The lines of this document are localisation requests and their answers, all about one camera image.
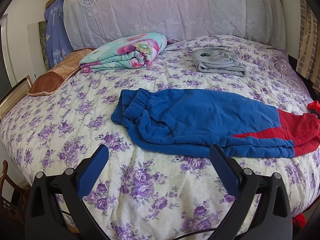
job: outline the beige curtain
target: beige curtain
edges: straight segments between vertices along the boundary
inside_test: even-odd
[[[305,0],[300,0],[301,26],[297,72],[313,82],[320,92],[320,25]]]

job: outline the metal screw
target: metal screw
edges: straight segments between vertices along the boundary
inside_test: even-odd
[[[280,173],[275,172],[273,175],[276,177],[276,179],[281,179],[281,175],[280,175]]]
[[[246,175],[251,175],[252,174],[252,170],[250,170],[249,168],[244,168],[243,169],[244,174]]]
[[[42,171],[40,171],[40,172],[38,172],[38,173],[36,174],[36,177],[37,177],[38,179],[42,178],[42,176],[43,176],[43,172],[42,172]]]
[[[68,169],[66,169],[65,173],[66,173],[67,175],[71,175],[71,174],[73,173],[73,168],[68,168]]]

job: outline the door frame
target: door frame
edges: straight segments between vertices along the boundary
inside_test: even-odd
[[[7,22],[8,14],[5,14],[0,19],[0,31],[1,31],[1,45],[2,45],[2,54],[4,60],[4,66],[7,70],[7,75],[12,87],[17,84],[17,79],[13,71],[12,63],[10,60],[9,46],[8,46],[8,36],[7,36]]]

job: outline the gray folded clothing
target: gray folded clothing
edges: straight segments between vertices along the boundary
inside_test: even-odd
[[[237,55],[223,48],[197,49],[192,53],[192,59],[197,71],[202,73],[230,74],[240,77],[246,75],[246,70],[242,63],[238,62]]]

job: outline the wooden chair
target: wooden chair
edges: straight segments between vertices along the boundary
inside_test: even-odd
[[[26,76],[0,100],[0,122],[21,99],[28,95],[31,86],[30,77]]]
[[[14,225],[16,230],[23,235],[24,232],[24,223],[26,212],[25,208],[26,203],[28,201],[29,190],[24,190],[16,185],[7,175],[8,171],[8,163],[6,160],[3,161],[3,170],[0,175],[0,211],[4,213],[4,215],[10,220],[10,222]],[[15,191],[20,193],[20,199],[18,205],[14,205],[4,197],[2,197],[2,189],[4,185],[4,181],[7,181]]]

